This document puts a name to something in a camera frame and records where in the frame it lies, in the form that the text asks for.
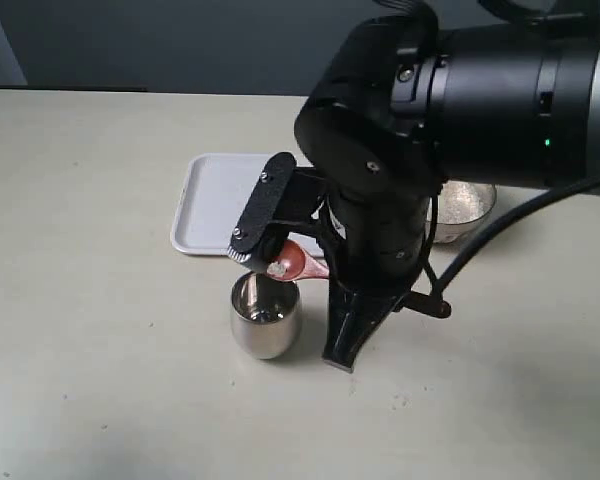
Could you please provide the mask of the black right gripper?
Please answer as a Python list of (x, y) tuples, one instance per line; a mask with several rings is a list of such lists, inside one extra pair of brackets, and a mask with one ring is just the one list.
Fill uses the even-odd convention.
[(322, 359), (346, 373), (428, 253), (427, 209), (443, 183), (442, 75), (435, 15), (356, 26), (296, 117), (309, 166), (294, 171), (288, 152), (271, 157), (230, 237), (227, 256), (257, 273), (289, 232), (318, 241), (334, 276)]

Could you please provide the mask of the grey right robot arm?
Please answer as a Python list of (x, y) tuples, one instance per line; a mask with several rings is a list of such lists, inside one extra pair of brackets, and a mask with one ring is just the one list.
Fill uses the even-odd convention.
[[(402, 16), (357, 26), (295, 123), (308, 160), (265, 165), (229, 256), (263, 272), (292, 233), (329, 268), (323, 357), (344, 370), (385, 318), (445, 318), (443, 293), (489, 240), (571, 195), (600, 195), (600, 18), (559, 36), (497, 24), (427, 35)], [(432, 274), (433, 205), (449, 180), (538, 188)]]

